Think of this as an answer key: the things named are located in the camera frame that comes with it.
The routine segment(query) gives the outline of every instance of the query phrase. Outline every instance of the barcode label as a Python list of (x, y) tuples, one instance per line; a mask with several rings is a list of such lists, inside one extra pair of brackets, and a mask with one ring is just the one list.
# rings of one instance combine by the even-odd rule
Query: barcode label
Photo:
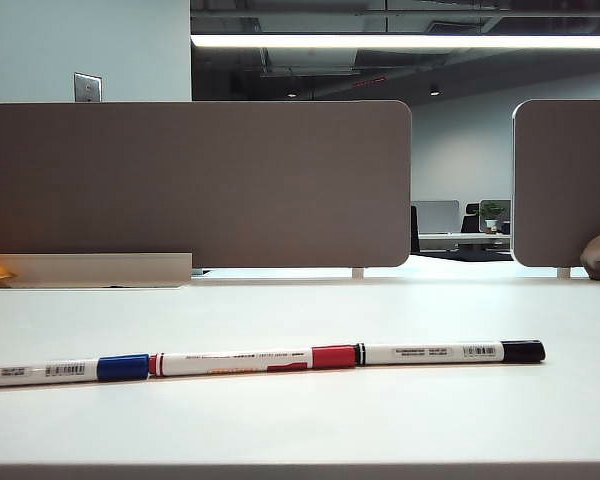
[(1, 368), (0, 376), (2, 377), (24, 377), (27, 375), (28, 370), (26, 367), (9, 367)]
[(71, 375), (84, 375), (84, 362), (65, 363), (60, 365), (47, 365), (44, 371), (45, 377), (65, 377)]
[(495, 357), (496, 348), (490, 345), (468, 345), (464, 348), (465, 357)]
[(446, 357), (449, 353), (449, 349), (445, 347), (396, 348), (395, 350), (395, 354), (399, 357)]

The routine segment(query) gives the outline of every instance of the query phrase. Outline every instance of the marker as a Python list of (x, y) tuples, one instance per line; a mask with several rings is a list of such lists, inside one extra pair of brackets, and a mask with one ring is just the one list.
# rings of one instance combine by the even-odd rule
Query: marker
[(157, 353), (149, 358), (149, 373), (170, 377), (345, 368), (356, 364), (354, 345), (331, 345), (255, 352)]
[(280, 372), (413, 363), (535, 363), (545, 358), (539, 340), (422, 345), (334, 345), (259, 352), (158, 353), (149, 358), (157, 377)]
[(423, 345), (355, 345), (358, 365), (409, 363), (535, 363), (545, 359), (539, 340), (457, 342)]
[(148, 376), (149, 355), (122, 355), (0, 367), (0, 387), (95, 380), (146, 380)]

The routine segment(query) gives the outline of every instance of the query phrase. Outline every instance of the electrical outlet plate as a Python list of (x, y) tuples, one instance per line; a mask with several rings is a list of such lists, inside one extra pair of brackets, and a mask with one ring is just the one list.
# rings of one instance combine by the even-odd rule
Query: electrical outlet plate
[(102, 101), (102, 77), (76, 72), (73, 74), (73, 87), (76, 102)]

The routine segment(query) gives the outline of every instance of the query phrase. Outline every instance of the white wall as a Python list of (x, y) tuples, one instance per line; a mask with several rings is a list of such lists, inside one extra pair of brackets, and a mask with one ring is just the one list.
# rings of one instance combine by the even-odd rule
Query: white wall
[(600, 98), (600, 74), (414, 107), (412, 200), (511, 198), (512, 113), (538, 98)]
[(191, 100), (189, 0), (0, 0), (0, 102)]

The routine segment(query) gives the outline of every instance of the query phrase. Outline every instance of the ceiling light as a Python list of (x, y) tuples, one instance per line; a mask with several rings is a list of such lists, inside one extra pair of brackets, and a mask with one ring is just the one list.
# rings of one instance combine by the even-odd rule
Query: ceiling light
[(600, 35), (191, 35), (211, 48), (542, 48), (600, 49)]

